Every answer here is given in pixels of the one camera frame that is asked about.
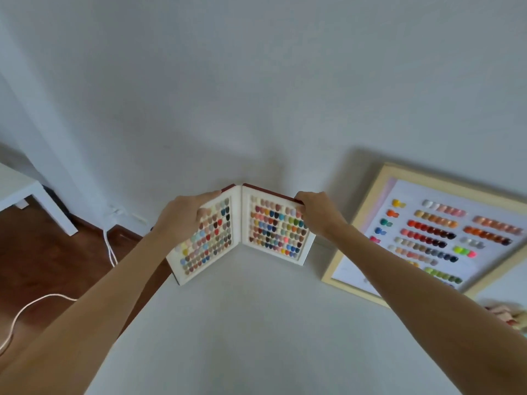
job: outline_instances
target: white table leg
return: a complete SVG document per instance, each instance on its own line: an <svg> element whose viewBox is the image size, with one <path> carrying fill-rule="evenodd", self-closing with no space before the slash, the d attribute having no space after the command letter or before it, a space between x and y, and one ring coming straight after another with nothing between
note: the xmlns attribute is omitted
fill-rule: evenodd
<svg viewBox="0 0 527 395"><path fill-rule="evenodd" d="M21 201L18 201L16 204L17 208L24 209L26 206L29 206L27 201L25 199L22 199Z"/></svg>
<svg viewBox="0 0 527 395"><path fill-rule="evenodd" d="M56 221L56 223L66 232L67 235L73 235L77 232L77 229L68 217L61 211L61 209L55 204L55 201L51 199L46 190L42 187L42 184L36 182L32 186L32 194L38 203L48 212L49 216Z"/></svg>

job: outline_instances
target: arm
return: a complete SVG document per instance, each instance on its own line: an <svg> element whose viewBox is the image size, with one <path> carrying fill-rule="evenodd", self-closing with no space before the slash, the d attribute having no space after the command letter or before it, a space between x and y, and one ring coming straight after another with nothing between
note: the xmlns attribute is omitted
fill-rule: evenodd
<svg viewBox="0 0 527 395"><path fill-rule="evenodd" d="M171 201L153 230L3 371L0 394L83 394L152 273L198 229L200 206L219 194Z"/></svg>
<svg viewBox="0 0 527 395"><path fill-rule="evenodd" d="M465 395L527 391L527 341L484 308L348 225L325 193L299 192L310 229L364 273Z"/></svg>

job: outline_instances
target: forearm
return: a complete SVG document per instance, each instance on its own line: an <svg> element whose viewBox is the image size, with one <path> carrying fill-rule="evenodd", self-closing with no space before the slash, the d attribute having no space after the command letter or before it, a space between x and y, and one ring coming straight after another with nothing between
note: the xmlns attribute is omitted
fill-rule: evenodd
<svg viewBox="0 0 527 395"><path fill-rule="evenodd" d="M527 388L527 341L484 308L349 225L327 236L465 394Z"/></svg>
<svg viewBox="0 0 527 395"><path fill-rule="evenodd" d="M142 239L3 372L0 393L84 393L167 248Z"/></svg>

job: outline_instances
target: hand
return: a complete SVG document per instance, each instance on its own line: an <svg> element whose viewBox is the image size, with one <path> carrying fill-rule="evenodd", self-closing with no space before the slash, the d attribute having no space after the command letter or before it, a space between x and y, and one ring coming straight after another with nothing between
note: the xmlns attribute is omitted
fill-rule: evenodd
<svg viewBox="0 0 527 395"><path fill-rule="evenodd" d="M220 194L221 191L217 190L176 197L161 211L151 233L168 241L170 247L175 247L198 230L200 219L207 214L207 209L201 206Z"/></svg>
<svg viewBox="0 0 527 395"><path fill-rule="evenodd" d="M304 203L304 206L299 206L297 210L304 215L304 220L313 233L331 240L334 230L338 230L341 225L347 225L346 220L325 192L299 191L295 198Z"/></svg>

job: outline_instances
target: framed nail display board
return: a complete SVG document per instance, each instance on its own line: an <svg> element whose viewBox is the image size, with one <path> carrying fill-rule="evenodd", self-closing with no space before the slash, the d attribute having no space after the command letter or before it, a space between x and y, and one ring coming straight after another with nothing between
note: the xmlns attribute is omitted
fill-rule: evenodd
<svg viewBox="0 0 527 395"><path fill-rule="evenodd" d="M301 202L250 184L232 184L207 202L199 229L167 261L180 285L243 244L303 265L315 235L297 209Z"/></svg>
<svg viewBox="0 0 527 395"><path fill-rule="evenodd" d="M392 164L351 224L470 297L527 259L527 204ZM340 251L322 281L387 306Z"/></svg>

